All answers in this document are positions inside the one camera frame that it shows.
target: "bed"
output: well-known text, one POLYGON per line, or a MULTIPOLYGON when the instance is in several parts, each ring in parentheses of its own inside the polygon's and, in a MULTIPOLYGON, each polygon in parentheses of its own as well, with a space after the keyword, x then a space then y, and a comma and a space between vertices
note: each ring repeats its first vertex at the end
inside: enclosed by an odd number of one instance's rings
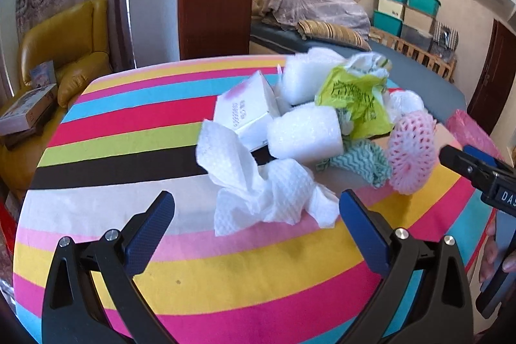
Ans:
MULTIPOLYGON (((263 2, 264 0, 252 2, 251 52, 293 54, 307 52, 311 47, 327 47, 344 57, 350 57, 358 52, 353 48, 322 41, 304 41, 296 31, 283 31, 281 28, 262 23, 260 13, 263 2)), ((445 122, 456 109, 466 109, 463 93, 440 75, 396 50, 372 40, 368 42, 373 51, 383 54, 393 62, 390 81, 396 86, 419 94, 429 112, 438 121, 445 122)))

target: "table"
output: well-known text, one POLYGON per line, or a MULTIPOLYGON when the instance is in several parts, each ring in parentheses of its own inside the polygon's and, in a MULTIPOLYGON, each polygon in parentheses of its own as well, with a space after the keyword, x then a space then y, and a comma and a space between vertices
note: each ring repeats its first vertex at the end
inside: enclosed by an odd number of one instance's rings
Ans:
MULTIPOLYGON (((284 61, 267 55, 156 65, 97 79, 79 97, 39 163, 16 235, 17 314, 37 340, 59 238, 96 240, 121 229, 162 190, 174 195, 176 216, 135 283, 179 342, 323 344, 349 327, 379 277, 343 222, 320 230, 305 214, 295 226, 260 223, 216 238, 218 187, 195 162, 201 122, 212 118, 216 95, 257 69, 274 83, 284 61)), ((417 238, 453 235, 466 266, 492 213, 466 180, 440 165, 412 196, 388 186, 357 194, 417 238)), ((97 274, 110 321, 127 333, 97 274)), ((390 330, 401 326, 418 280, 413 276, 390 330)))

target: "silver bolt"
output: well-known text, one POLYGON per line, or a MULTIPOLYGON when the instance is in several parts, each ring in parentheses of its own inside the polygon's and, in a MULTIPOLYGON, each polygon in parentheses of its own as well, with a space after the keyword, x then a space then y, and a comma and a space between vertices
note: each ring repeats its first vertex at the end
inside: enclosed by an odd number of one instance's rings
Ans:
POLYGON ((406 239, 409 237, 409 233, 407 232, 407 230, 403 229, 402 227, 398 227, 394 233, 396 234, 396 236, 399 238, 399 239, 406 239))
POLYGON ((451 235, 446 235, 444 237, 444 243, 449 246, 455 245, 455 238, 451 235))
POLYGON ((108 241, 114 241, 115 239, 118 238, 118 234, 120 232, 118 232, 116 229, 111 229, 110 231, 107 231, 106 234, 104 235, 104 237, 108 240, 108 241))
POLYGON ((64 248, 65 246, 70 245, 71 238, 69 236, 63 236, 61 239, 59 239, 59 246, 61 248, 64 248))

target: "yellow leather armchair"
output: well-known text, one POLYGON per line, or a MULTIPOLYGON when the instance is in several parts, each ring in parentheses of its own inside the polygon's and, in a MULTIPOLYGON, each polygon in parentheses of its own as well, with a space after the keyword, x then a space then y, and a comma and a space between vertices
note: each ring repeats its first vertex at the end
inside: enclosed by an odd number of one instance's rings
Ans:
POLYGON ((41 136, 33 135, 12 151, 1 144, 0 176, 21 198, 59 123, 91 81, 111 73, 107 34, 107 0, 89 0, 49 18, 28 31, 18 53, 21 87, 3 114, 30 89, 30 70, 54 61, 58 107, 41 136))

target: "yellow-green packaging bag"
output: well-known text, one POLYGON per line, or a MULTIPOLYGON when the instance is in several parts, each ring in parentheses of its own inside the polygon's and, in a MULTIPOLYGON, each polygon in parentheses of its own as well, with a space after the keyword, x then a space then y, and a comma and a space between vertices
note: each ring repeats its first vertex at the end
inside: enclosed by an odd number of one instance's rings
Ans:
POLYGON ((354 76, 338 66, 326 78, 315 103, 350 113, 354 124, 350 134, 352 139, 385 134, 393 128, 382 99, 386 82, 386 78, 371 74, 354 76))

